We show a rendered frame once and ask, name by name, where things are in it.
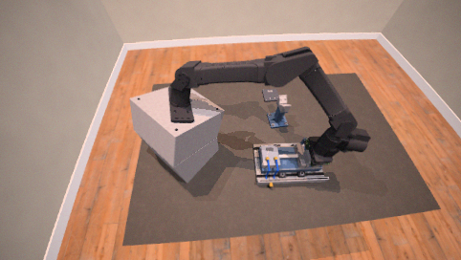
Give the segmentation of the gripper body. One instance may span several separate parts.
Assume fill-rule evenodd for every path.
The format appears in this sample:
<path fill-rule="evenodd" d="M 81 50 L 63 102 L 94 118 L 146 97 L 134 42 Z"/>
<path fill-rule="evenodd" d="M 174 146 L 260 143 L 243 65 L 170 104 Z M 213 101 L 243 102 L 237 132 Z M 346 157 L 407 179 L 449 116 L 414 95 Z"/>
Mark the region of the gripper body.
<path fill-rule="evenodd" d="M 332 157 L 324 157 L 324 155 L 332 149 L 325 148 L 321 145 L 319 141 L 320 137 L 309 137 L 308 140 L 310 142 L 309 146 L 309 153 L 311 156 L 312 164 L 325 164 L 330 163 L 333 161 Z"/>

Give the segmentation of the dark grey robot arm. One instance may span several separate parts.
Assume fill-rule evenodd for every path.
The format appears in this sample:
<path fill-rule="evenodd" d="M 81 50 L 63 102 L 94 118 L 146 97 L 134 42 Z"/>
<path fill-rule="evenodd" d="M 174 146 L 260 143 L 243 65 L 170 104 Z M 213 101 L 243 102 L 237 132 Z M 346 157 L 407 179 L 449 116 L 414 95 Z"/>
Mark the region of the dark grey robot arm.
<path fill-rule="evenodd" d="M 292 55 L 295 57 L 289 57 Z M 246 61 L 189 61 L 177 69 L 174 76 L 175 79 L 168 87 L 170 120 L 173 123 L 194 122 L 190 105 L 191 88 L 233 82 L 264 83 L 265 86 L 282 87 L 299 77 L 329 118 L 331 127 L 319 138 L 322 146 L 332 149 L 324 157 L 333 157 L 340 151 L 363 152 L 371 139 L 366 130 L 356 128 L 357 121 L 309 47 Z"/>

